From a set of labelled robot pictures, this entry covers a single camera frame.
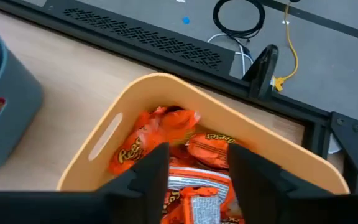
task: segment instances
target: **blue dot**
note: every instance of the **blue dot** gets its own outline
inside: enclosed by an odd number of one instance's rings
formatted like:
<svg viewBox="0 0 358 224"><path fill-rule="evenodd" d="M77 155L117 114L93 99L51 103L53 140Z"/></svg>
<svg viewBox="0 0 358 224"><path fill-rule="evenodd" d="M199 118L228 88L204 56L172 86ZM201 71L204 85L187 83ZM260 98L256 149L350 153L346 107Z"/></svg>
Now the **blue dot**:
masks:
<svg viewBox="0 0 358 224"><path fill-rule="evenodd" d="M184 17L184 18L183 18L183 23L184 23L184 24L189 24L189 23L190 23L189 17Z"/></svg>

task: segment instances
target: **black cable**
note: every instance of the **black cable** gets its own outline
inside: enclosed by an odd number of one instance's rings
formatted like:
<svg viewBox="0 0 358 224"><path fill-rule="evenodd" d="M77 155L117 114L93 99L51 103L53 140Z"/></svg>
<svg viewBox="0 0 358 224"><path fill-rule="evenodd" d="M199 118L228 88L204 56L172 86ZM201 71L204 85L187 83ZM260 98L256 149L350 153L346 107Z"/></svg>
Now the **black cable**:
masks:
<svg viewBox="0 0 358 224"><path fill-rule="evenodd" d="M247 47L243 46L243 44L240 43L236 38L247 39L247 41L249 42L250 38L255 37L264 25L265 9L264 9L263 5L260 2L258 2L258 0L245 0L245 1L249 1L250 3L252 3L258 9L259 21L254 28L249 29L249 30L244 30L244 31L230 30L227 27L225 27L224 25L222 25L221 21L219 20L219 15L218 15L223 4L228 1L230 1L230 0L219 0L218 3L216 3L216 5L214 7L214 11L213 11L214 23L223 33L227 34L230 38L234 39L243 48L245 48L245 50L248 51L248 53L249 53L249 50L247 49Z"/></svg>

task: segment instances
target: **screw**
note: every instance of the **screw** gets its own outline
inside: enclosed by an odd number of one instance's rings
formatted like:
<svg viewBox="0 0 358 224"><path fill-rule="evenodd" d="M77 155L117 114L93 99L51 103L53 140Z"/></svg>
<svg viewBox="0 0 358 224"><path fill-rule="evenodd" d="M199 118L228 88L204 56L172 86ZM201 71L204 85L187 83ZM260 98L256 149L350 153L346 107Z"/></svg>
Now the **screw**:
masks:
<svg viewBox="0 0 358 224"><path fill-rule="evenodd" d="M358 124L353 125L353 131L358 133Z"/></svg>
<svg viewBox="0 0 358 224"><path fill-rule="evenodd" d="M338 118L338 119L336 120L336 123L337 123L338 125L342 126L342 125L345 123L345 121L344 121L342 118Z"/></svg>

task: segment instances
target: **black metal rail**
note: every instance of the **black metal rail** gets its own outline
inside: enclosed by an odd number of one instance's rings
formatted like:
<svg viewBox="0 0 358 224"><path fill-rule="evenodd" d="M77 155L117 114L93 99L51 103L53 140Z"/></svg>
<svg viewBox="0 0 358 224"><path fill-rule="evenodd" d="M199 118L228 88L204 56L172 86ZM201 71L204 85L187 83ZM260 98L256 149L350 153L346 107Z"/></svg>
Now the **black metal rail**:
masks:
<svg viewBox="0 0 358 224"><path fill-rule="evenodd" d="M74 0L48 0L44 7L0 0L0 10L297 121L305 125L302 146L327 158L333 114L276 92L268 91L263 98L251 95L261 91L252 81L228 75L233 51ZM343 119L358 125L355 119ZM336 134L339 142L358 134L354 129L347 132L346 136ZM344 177L351 192L358 193L358 153L349 153L357 152L358 147L341 146L348 154Z"/></svg>

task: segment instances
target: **bin handle cutout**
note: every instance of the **bin handle cutout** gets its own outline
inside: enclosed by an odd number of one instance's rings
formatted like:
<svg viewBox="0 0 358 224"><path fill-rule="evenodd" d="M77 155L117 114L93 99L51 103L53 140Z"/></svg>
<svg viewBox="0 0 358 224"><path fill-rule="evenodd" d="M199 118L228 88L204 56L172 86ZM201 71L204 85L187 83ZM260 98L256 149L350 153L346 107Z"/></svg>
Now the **bin handle cutout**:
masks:
<svg viewBox="0 0 358 224"><path fill-rule="evenodd" d="M98 142L94 145L93 149L89 153L88 159L89 161L94 160L106 145L110 136L114 134L119 124L122 121L122 113L118 113L111 121L107 129L104 131L103 135L99 138Z"/></svg>

